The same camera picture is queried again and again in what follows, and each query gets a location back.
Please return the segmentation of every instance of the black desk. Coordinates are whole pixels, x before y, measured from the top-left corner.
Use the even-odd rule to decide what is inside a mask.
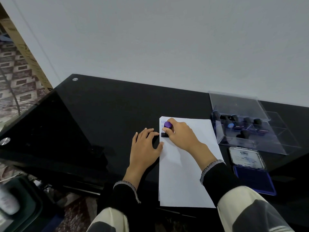
[[[300,187],[299,181],[309,175],[299,168],[300,163],[308,161],[305,154],[309,152],[309,123],[300,120],[307,119],[309,108],[262,104],[265,110],[280,114],[302,147],[289,156],[262,153],[271,176],[276,175],[279,180],[274,181],[278,196],[263,196],[278,205],[300,197],[305,201],[306,194],[295,195],[286,181],[295,182],[291,181],[293,177]],[[10,137],[11,141],[0,146],[0,160],[55,187],[99,193],[105,182],[113,183],[124,176],[135,132],[145,127],[159,132],[161,116],[209,119],[211,111],[208,93],[73,74],[2,130],[0,140]],[[220,149],[230,165],[227,147]],[[157,205],[158,179],[156,163],[139,187],[139,190],[147,190],[148,199]],[[172,210],[191,216],[201,211],[214,212],[195,208]]]

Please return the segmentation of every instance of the ink pad lid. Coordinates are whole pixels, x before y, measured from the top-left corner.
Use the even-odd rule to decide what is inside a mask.
[[[258,151],[238,147],[230,147],[229,151],[235,164],[234,173],[245,186],[261,194],[276,195],[270,175]]]

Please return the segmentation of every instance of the finger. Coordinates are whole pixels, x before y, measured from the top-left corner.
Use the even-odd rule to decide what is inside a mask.
[[[141,135],[141,138],[146,138],[148,136],[148,133],[152,132],[154,129],[147,129],[144,130],[144,133]]]
[[[145,130],[147,130],[147,128],[144,128],[144,130],[142,132],[139,133],[137,140],[141,139],[141,136],[143,135],[143,132],[145,132]]]
[[[136,132],[136,133],[134,134],[134,136],[133,136],[132,145],[136,143],[137,135],[138,135],[138,132]]]
[[[150,132],[148,137],[147,137],[147,139],[151,139],[152,140],[154,138],[154,136],[157,136],[157,135],[159,135],[158,132]]]
[[[178,123],[174,118],[169,118],[168,122],[170,122],[173,126]]]
[[[158,156],[160,156],[162,150],[163,150],[163,145],[164,145],[164,142],[160,142],[158,147],[156,148],[155,152]]]
[[[173,132],[171,129],[169,129],[169,128],[164,127],[164,128],[162,128],[162,130],[163,130],[164,132],[166,132],[166,133],[168,134],[169,137],[171,137],[171,136],[174,135],[174,132]]]

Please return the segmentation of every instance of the hand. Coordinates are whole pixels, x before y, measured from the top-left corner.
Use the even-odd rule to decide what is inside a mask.
[[[170,118],[168,121],[173,125],[173,130],[165,127],[162,130],[168,134],[176,146],[190,153],[195,146],[201,144],[193,130],[185,122],[177,122],[174,118]]]
[[[163,149],[163,142],[156,149],[152,147],[153,137],[159,135],[153,130],[145,128],[132,139],[130,165],[123,180],[133,184],[136,189],[145,170],[157,160]]]
[[[216,160],[207,145],[197,139],[185,122],[177,122],[174,118],[168,121],[173,125],[172,130],[165,127],[162,130],[168,134],[172,143],[192,155],[202,171]]]

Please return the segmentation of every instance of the white paper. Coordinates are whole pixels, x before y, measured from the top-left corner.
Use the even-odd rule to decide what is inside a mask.
[[[160,117],[160,132],[170,117]],[[210,120],[174,118],[186,122],[198,140],[205,143],[217,159],[222,154]],[[176,147],[169,138],[160,136],[164,142],[159,165],[160,206],[215,208],[210,196],[200,183],[202,171],[193,157]]]

